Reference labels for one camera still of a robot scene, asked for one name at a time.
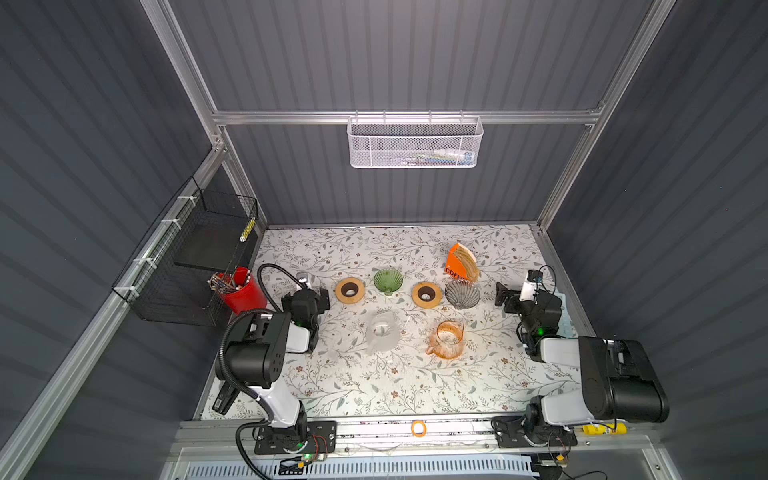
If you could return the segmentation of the clear grey glass dripper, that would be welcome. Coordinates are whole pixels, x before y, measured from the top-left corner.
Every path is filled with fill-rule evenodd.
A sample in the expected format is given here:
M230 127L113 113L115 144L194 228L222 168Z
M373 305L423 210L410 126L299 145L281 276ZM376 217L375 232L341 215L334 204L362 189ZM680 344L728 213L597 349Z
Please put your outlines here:
M481 299L480 290L474 283L457 279L446 284L444 295L446 300L458 310L473 308Z

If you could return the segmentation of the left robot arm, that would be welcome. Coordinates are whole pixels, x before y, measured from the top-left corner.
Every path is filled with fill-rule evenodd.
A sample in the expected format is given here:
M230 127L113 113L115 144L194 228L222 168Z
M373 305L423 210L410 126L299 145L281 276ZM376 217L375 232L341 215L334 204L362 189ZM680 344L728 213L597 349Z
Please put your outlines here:
M296 290L275 301L263 281L263 272L268 269L285 274ZM274 263L264 263L255 271L238 267L232 273L215 273L208 284L234 314L214 361L221 385L212 410L224 415L237 397L244 395L264 412L263 426L284 434L306 435L305 407L288 390L281 375L289 354L314 351L320 316L330 309L328 290Z

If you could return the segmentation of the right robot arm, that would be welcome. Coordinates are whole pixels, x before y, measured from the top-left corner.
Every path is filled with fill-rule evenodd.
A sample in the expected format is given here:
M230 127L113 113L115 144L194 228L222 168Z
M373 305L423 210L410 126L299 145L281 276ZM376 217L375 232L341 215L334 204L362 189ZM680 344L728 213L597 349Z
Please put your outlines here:
M516 335L531 360L576 368L579 386L565 393L537 394L526 406L522 427L542 443L553 432L585 425L618 429L620 421L662 423L670 404L640 342L559 334L563 301L536 281L519 290L495 285L494 304L519 317Z

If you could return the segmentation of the green glass dripper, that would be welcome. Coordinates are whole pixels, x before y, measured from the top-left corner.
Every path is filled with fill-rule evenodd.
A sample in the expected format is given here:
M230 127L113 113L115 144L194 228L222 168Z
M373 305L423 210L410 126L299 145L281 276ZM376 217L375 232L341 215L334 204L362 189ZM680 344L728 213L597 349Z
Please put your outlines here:
M402 287L403 276L395 268L380 269L374 274L373 283L380 293L389 296Z

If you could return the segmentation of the brown paper coffee filters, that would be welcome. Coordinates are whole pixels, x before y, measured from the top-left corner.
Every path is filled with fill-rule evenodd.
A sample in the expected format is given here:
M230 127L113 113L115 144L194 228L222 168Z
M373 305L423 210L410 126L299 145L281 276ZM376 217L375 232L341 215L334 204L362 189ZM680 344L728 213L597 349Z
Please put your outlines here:
M480 271L476 264L474 255L466 248L459 247L455 253L455 257L464 268L464 277L469 282L477 282L480 277Z

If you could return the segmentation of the orange coffee filter box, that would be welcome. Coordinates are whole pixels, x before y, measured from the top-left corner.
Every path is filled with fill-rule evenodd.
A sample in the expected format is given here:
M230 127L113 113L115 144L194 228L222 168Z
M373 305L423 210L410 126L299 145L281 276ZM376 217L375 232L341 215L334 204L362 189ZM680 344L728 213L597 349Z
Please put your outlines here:
M468 280L467 280L467 279L464 277L464 274L465 274L464 268L462 267L462 265L459 263L459 261L457 260L457 258L456 258L456 257L455 257L455 255L454 255L455 251L456 251L456 250L457 250L459 247L463 247L463 248L466 248L467 250L469 250L469 249L468 249L466 246L462 245L461 243L456 243L456 244L455 244L455 245L454 245L454 246L453 246L453 247L452 247L452 248L449 250L449 253L448 253L448 257L447 257L447 259L446 259L446 263L445 263L445 268L444 268L444 270L445 270L445 272L446 272L448 275L452 276L454 279L457 279L457 280L462 280L462 281L467 281L467 282L469 282L469 281L468 281Z

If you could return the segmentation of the light blue calculator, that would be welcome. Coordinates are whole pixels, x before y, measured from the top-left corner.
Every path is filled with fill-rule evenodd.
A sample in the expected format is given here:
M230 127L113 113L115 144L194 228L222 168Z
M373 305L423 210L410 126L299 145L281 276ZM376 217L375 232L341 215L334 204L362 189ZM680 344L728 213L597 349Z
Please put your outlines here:
M578 333L568 310L567 296L559 291L555 291L554 295L561 301L561 316L558 321L557 334L561 337L576 338Z

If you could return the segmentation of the red ribbed utensil cup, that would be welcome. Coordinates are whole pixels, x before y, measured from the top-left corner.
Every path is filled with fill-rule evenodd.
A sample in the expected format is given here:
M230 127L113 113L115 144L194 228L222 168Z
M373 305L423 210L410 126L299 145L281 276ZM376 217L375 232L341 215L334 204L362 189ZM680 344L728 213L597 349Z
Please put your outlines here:
M246 267L237 267L232 273L214 273L209 286L235 314L267 307L264 293Z

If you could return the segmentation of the orange glass pitcher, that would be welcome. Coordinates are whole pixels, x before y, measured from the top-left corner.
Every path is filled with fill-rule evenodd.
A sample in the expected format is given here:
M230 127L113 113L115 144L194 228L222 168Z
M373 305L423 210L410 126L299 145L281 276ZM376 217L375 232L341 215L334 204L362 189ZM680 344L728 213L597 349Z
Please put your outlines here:
M438 324L430 336L426 354L444 360L454 360L462 355L463 350L464 324L455 320L445 320Z

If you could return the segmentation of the yellow highlighter in basket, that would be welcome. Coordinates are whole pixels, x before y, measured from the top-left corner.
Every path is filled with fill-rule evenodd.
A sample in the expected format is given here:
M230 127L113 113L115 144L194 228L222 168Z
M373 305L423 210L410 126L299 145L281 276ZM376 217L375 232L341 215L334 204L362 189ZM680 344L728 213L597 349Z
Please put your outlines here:
M256 218L252 217L248 220L246 226L243 228L240 234L239 241L241 243L245 243L248 240L255 226L256 226Z

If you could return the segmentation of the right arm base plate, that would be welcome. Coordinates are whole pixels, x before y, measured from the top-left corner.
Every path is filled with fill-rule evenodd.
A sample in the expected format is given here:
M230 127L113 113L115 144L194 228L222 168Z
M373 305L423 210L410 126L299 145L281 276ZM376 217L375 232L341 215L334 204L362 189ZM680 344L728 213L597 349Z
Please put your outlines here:
M564 447L578 444L572 430L553 426L525 416L497 416L490 420L491 429L500 448Z

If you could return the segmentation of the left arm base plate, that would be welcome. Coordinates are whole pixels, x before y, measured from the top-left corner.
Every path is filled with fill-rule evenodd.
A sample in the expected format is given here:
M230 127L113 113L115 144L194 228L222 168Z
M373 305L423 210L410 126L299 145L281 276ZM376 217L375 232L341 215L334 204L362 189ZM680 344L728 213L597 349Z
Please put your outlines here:
M336 448L338 424L311 421L289 428L264 427L256 433L256 455L329 454Z

